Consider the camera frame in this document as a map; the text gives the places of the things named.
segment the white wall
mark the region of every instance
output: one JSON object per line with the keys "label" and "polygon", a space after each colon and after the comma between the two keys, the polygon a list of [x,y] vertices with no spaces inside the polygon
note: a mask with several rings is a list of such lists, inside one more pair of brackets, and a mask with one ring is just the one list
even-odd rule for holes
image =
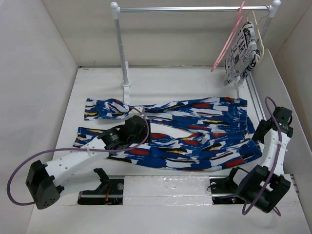
{"label": "white wall", "polygon": [[[41,0],[0,1],[0,51],[0,232],[22,234],[33,206],[13,205],[6,182],[23,160],[55,146],[78,67]],[[31,201],[28,169],[13,181],[21,202]]]}
{"label": "white wall", "polygon": [[274,61],[312,147],[312,6],[287,38]]}
{"label": "white wall", "polygon": [[[43,0],[78,65],[120,64],[113,0]],[[116,0],[121,7],[240,6],[242,0]],[[248,0],[246,5],[273,0]],[[281,0],[264,43],[274,55],[311,0]],[[267,13],[256,13],[258,19]],[[213,65],[237,13],[121,14],[125,56],[131,65]]]}

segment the newspaper print fabric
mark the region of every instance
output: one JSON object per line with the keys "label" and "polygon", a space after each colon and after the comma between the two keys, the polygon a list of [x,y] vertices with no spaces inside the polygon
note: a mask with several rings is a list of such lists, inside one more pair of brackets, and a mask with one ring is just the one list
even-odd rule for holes
{"label": "newspaper print fabric", "polygon": [[245,79],[256,66],[255,59],[260,59],[260,50],[257,48],[254,33],[254,24],[246,22],[225,59],[226,76],[223,84],[228,85],[238,76]]}
{"label": "newspaper print fabric", "polygon": [[[145,167],[217,171],[253,161],[261,156],[251,140],[254,133],[247,116],[247,101],[228,97],[209,97],[145,105],[151,123],[163,124],[190,132],[189,137],[173,138],[152,132],[152,142],[108,159]],[[87,99],[85,119],[124,119],[131,106],[116,100]],[[74,146],[81,147],[103,130],[80,127]]]}

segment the hanging garment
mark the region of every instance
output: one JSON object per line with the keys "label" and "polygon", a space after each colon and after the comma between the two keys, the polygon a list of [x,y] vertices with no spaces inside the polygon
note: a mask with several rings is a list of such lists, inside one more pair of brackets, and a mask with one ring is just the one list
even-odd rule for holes
{"label": "hanging garment", "polygon": [[[87,99],[85,119],[124,119],[131,106],[116,100]],[[254,127],[247,117],[247,101],[210,97],[145,105],[151,123],[190,132],[189,137],[174,138],[152,132],[152,142],[108,159],[136,165],[185,171],[217,171],[253,161],[261,156],[251,140]],[[74,146],[81,147],[103,130],[80,127]]]}
{"label": "hanging garment", "polygon": [[260,59],[260,50],[256,44],[254,24],[246,22],[225,59],[226,76],[223,84],[228,85],[238,76],[246,78],[256,66],[256,59]]}

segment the pink hanger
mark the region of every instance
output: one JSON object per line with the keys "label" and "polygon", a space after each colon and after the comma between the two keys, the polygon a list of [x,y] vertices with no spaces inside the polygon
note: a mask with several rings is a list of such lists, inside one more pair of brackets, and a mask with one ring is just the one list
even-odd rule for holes
{"label": "pink hanger", "polygon": [[241,15],[241,12],[242,12],[242,9],[243,9],[243,6],[245,5],[245,2],[242,3],[242,5],[240,6],[240,9],[238,10],[238,16],[236,18],[236,23],[234,25],[234,28],[227,40],[227,42],[225,43],[220,55],[218,56],[218,58],[216,59],[212,69],[211,69],[211,72],[213,72],[215,70],[215,68],[219,65],[219,63],[221,62],[221,60],[223,59],[225,53],[227,52],[227,50],[229,49],[235,35],[236,35],[236,32],[238,30],[238,27],[243,19],[243,16]]}

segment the blue fabric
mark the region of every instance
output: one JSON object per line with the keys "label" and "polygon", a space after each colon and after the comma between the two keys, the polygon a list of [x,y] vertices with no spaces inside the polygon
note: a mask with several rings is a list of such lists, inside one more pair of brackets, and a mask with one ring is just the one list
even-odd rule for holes
{"label": "blue fabric", "polygon": [[[254,127],[247,116],[247,101],[209,97],[145,105],[151,123],[190,132],[189,137],[173,138],[152,133],[152,142],[110,155],[109,159],[141,166],[187,171],[217,171],[253,161],[261,156],[251,140]],[[85,120],[124,119],[131,106],[116,100],[87,99]],[[91,141],[103,130],[79,128],[75,147]]]}

